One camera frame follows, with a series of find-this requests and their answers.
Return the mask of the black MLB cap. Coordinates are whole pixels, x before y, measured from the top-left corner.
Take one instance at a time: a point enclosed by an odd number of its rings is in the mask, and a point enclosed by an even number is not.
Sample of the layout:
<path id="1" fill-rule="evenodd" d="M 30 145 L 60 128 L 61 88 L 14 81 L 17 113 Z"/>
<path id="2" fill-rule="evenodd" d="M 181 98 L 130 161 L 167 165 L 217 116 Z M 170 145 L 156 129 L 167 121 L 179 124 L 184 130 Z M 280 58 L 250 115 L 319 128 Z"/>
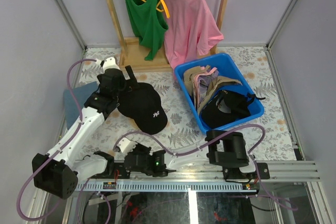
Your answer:
<path id="1" fill-rule="evenodd" d="M 150 135 L 159 133 L 167 125 L 160 95 L 149 83 L 139 82 L 135 88 L 120 93 L 118 111 Z"/>

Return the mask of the beige corduroy cap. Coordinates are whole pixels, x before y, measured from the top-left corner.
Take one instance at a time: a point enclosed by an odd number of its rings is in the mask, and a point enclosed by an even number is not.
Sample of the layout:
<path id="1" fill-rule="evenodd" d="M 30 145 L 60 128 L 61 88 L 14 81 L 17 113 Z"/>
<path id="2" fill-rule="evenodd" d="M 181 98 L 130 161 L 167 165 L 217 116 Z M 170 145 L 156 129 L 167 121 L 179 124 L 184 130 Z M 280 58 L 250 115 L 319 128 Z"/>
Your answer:
<path id="1" fill-rule="evenodd" d="M 186 90 L 189 95 L 191 95 L 193 91 L 193 75 L 199 74 L 207 71 L 210 68 L 210 65 L 207 66 L 195 66 L 193 68 L 187 69 L 183 74 L 183 81 L 186 87 Z"/>

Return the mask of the beige sport cap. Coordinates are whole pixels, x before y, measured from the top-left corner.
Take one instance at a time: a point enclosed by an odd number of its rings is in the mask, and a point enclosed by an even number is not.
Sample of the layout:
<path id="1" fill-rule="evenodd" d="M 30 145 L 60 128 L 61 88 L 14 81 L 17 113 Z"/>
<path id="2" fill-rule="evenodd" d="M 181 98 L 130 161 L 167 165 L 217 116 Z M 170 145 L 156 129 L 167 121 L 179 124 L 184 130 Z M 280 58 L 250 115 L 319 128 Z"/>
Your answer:
<path id="1" fill-rule="evenodd" d="M 200 91 L 200 101 L 197 105 L 197 114 L 200 115 L 200 112 L 204 108 L 205 105 L 210 101 L 210 99 L 213 97 L 215 92 L 224 86 L 229 86 L 229 85 L 242 85 L 242 83 L 239 80 L 224 77 L 224 76 L 217 76 L 213 78 L 206 90 L 204 89 L 205 86 L 202 84 L 200 86 L 201 91 Z"/>

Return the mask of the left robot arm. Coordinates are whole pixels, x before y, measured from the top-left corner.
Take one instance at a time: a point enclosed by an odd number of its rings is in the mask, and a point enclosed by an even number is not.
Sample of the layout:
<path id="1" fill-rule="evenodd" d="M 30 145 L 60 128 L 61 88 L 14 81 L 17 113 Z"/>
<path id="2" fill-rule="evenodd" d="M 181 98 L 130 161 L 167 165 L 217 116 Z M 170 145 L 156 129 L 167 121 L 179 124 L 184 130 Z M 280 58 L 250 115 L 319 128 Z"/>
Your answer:
<path id="1" fill-rule="evenodd" d="M 69 198 L 79 182 L 95 175 L 109 179 L 115 172 L 114 158 L 102 151 L 76 160 L 86 140 L 117 108 L 119 94 L 126 88 L 115 63 L 104 61 L 102 68 L 98 89 L 86 100 L 75 123 L 47 154 L 37 154 L 32 160 L 35 187 L 61 199 Z"/>

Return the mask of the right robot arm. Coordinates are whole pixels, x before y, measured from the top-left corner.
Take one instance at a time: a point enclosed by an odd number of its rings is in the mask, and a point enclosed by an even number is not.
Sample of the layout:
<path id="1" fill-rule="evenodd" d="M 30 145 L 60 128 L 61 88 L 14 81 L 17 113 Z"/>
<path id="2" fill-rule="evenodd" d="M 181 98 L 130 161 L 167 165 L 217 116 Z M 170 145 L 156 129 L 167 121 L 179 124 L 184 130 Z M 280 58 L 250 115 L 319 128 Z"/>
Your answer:
<path id="1" fill-rule="evenodd" d="M 240 132 L 211 130 L 203 142 L 175 150 L 151 152 L 136 141 L 122 138 L 117 144 L 124 155 L 124 167 L 152 177 L 166 177 L 186 166 L 214 165 L 223 169 L 225 180 L 252 180 L 258 166 L 246 151 L 246 142 Z"/>

